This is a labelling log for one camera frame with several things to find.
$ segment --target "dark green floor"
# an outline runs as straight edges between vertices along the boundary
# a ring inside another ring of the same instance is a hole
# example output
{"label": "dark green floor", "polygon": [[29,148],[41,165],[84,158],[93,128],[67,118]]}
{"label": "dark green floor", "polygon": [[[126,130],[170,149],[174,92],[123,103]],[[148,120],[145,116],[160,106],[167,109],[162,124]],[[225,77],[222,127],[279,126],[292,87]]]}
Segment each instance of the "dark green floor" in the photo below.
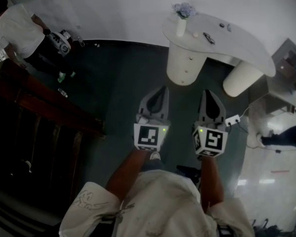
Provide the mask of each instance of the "dark green floor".
{"label": "dark green floor", "polygon": [[[127,47],[92,45],[67,59],[77,75],[61,84],[69,100],[96,117],[105,119],[105,140],[84,140],[81,147],[83,173],[81,186],[93,181],[102,186],[133,148],[133,123],[140,100],[161,85],[170,89],[169,120],[172,125],[160,152],[166,169],[176,165],[200,167],[196,160],[191,125],[198,117],[197,109],[204,89],[220,97],[227,117],[242,114],[248,106],[248,93],[230,98],[222,90],[222,82],[231,67],[207,60],[195,83],[177,86],[166,75],[168,51],[165,48],[130,45]],[[56,80],[33,72],[42,82],[57,89]],[[237,185],[242,168],[247,135],[236,126],[228,137],[225,153],[218,158],[226,196]]]}

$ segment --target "water bottle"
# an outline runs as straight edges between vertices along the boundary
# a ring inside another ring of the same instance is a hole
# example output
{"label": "water bottle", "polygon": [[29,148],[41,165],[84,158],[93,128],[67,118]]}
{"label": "water bottle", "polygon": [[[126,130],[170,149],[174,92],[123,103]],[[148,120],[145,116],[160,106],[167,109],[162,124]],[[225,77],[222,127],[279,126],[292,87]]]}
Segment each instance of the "water bottle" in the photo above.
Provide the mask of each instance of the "water bottle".
{"label": "water bottle", "polygon": [[59,91],[60,94],[62,94],[64,97],[68,97],[67,93],[66,93],[62,88],[59,88],[58,91]]}
{"label": "water bottle", "polygon": [[83,42],[83,40],[79,36],[78,36],[78,41],[79,41],[81,47],[85,46],[85,43]]}

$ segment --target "blue flowers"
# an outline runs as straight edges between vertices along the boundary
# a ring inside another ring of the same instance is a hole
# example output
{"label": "blue flowers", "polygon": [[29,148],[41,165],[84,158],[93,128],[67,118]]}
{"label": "blue flowers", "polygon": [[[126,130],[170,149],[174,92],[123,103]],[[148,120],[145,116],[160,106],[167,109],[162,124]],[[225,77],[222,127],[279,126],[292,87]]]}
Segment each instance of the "blue flowers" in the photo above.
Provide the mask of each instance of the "blue flowers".
{"label": "blue flowers", "polygon": [[172,6],[172,8],[182,19],[187,19],[189,16],[196,15],[195,8],[189,5],[188,2],[183,2],[181,4],[176,3],[175,5]]}

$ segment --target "white table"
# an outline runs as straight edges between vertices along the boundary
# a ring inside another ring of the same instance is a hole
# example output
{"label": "white table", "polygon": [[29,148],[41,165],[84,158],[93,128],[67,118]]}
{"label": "white table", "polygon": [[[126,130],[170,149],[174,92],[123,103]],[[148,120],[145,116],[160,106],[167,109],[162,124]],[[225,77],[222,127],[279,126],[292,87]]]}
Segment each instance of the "white table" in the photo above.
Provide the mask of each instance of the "white table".
{"label": "white table", "polygon": [[[262,75],[275,76],[273,60],[263,44],[242,28],[207,14],[198,14],[187,19],[186,31],[179,37],[176,35],[177,21],[177,14],[173,13],[162,26],[170,41],[167,74],[174,83],[193,83],[207,57],[221,61],[240,60],[223,82],[225,92],[232,97],[238,96]],[[210,44],[203,33],[208,33],[215,44]]]}

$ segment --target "white cloth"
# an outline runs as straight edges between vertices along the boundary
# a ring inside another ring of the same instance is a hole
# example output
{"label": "white cloth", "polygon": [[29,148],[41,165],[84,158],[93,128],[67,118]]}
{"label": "white cloth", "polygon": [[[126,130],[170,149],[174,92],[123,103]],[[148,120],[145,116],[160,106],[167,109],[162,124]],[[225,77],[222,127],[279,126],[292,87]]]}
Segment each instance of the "white cloth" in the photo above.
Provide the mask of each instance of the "white cloth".
{"label": "white cloth", "polygon": [[31,17],[33,12],[24,5],[9,7],[0,17],[0,49],[10,44],[22,58],[28,58],[45,38],[42,28]]}
{"label": "white cloth", "polygon": [[240,200],[211,207],[208,215],[190,179],[163,170],[141,173],[120,209],[117,197],[95,183],[86,183],[68,209],[61,237],[89,236],[104,215],[117,215],[117,237],[214,237],[217,222],[235,236],[254,232]]}

